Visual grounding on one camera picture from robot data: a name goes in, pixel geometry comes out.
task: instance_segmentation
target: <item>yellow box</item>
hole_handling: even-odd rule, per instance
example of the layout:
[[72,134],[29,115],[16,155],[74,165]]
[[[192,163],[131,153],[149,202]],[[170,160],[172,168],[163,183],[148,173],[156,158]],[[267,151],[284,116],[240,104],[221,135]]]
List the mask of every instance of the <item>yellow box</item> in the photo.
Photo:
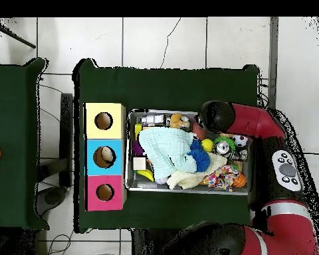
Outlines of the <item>yellow box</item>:
[[[88,139],[123,139],[126,130],[126,110],[122,104],[113,103],[85,103],[86,136]],[[111,120],[106,129],[99,129],[99,122]]]

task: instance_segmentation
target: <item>box with hole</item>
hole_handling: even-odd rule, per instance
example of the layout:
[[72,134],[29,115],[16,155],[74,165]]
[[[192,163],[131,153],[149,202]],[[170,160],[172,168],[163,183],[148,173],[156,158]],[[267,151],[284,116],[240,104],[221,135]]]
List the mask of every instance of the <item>box with hole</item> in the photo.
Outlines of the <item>box with hole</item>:
[[123,139],[126,111],[121,104],[85,103],[86,137],[88,139]]
[[122,175],[124,167],[123,139],[88,139],[88,176]]
[[123,176],[88,176],[87,211],[122,210],[126,200]]

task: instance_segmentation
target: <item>green tablecloth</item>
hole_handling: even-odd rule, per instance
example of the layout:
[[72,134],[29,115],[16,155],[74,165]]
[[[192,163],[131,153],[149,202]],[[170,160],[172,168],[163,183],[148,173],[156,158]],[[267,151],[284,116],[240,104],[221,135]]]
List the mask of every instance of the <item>green tablecloth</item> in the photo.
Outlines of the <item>green tablecloth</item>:
[[0,226],[45,229],[35,212],[37,189],[37,78],[45,66],[0,65]]
[[[75,145],[75,158],[84,155],[84,102],[121,103],[127,111],[133,108],[148,108],[198,112],[201,105],[208,100],[255,106],[258,74],[259,70],[253,65],[246,66],[243,70],[140,70],[97,68],[92,60],[81,60],[73,74],[77,103],[74,115],[78,117],[78,120],[75,120],[75,132],[79,133],[76,137],[79,143]],[[122,211],[86,212],[83,157],[75,167],[76,174],[80,173],[80,177],[75,177],[79,205],[74,214],[74,223],[79,223],[81,232],[87,228],[185,228],[203,220],[249,223],[247,197],[231,194],[128,191]]]

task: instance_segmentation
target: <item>circular hole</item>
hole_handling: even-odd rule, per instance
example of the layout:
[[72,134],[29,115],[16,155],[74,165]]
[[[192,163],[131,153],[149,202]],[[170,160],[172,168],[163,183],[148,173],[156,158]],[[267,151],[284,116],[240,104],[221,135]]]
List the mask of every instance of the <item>circular hole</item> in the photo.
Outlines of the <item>circular hole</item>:
[[99,147],[93,155],[93,161],[100,168],[111,167],[116,160],[116,154],[111,147]]
[[101,130],[110,129],[112,123],[112,116],[108,112],[101,112],[100,114],[97,114],[94,118],[94,124],[96,124],[97,128]]
[[98,186],[96,194],[101,201],[109,201],[114,197],[114,189],[109,184],[103,184]]

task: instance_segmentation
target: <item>soccer ball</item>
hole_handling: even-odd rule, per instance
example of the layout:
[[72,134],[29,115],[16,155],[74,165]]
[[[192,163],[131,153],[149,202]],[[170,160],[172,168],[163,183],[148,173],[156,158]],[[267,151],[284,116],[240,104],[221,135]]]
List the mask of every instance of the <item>soccer ball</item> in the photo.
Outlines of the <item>soccer ball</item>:
[[241,135],[234,135],[233,141],[237,147],[244,147],[248,142],[248,138]]

